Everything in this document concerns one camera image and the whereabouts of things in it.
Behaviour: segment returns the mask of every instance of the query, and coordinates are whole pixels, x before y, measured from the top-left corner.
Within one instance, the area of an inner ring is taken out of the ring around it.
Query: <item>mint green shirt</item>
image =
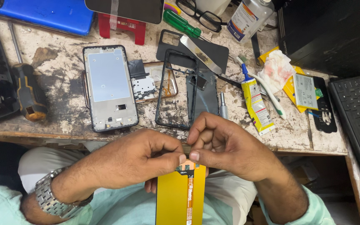
[[[60,225],[154,225],[156,195],[146,193],[144,184],[119,190],[105,190],[94,196],[91,203],[77,216]],[[304,187],[309,198],[305,215],[286,225],[335,225],[323,201]],[[22,194],[0,186],[0,225],[31,225],[20,208]],[[269,225],[263,202],[260,202]],[[232,208],[211,195],[205,194],[203,224],[233,225]]]

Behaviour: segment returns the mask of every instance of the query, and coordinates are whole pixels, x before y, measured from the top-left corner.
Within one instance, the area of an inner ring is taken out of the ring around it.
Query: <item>metal watch band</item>
[[[53,192],[51,191],[51,181],[67,168],[68,167],[63,167],[48,173],[36,183],[35,191],[36,199],[41,209],[48,214],[60,216],[62,219],[75,216],[78,212],[80,212],[82,207],[91,202],[94,196],[94,194],[92,194],[84,201],[78,201],[71,204],[64,204],[56,199]]]

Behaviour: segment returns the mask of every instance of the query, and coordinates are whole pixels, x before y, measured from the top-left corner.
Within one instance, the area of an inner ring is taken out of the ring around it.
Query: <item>toothbrush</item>
[[[239,54],[237,57],[234,54],[229,54],[230,57],[236,61],[240,66],[247,61],[247,58],[242,55]],[[284,111],[283,107],[281,106],[281,104],[276,100],[276,97],[273,95],[273,93],[270,91],[269,89],[269,85],[260,77],[258,77],[257,75],[248,72],[248,75],[250,75],[251,77],[255,78],[257,81],[259,81],[259,83],[263,86],[263,88],[266,90],[267,94],[269,95],[270,99],[272,100],[272,103],[274,105],[274,108],[276,109],[277,113],[280,115],[280,117],[284,120],[287,119],[286,116],[286,111]]]

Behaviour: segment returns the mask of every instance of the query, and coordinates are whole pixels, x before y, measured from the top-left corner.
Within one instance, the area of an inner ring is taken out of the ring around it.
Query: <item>phone battery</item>
[[[296,105],[318,110],[313,77],[295,74],[293,76],[293,83]]]

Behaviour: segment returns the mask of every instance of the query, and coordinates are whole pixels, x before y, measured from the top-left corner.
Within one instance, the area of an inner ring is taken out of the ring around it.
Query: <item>eyeglasses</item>
[[[176,0],[176,5],[187,15],[198,20],[200,24],[211,31],[219,32],[222,29],[222,25],[227,25],[227,23],[224,23],[217,15],[209,11],[203,13],[197,9],[195,0]]]

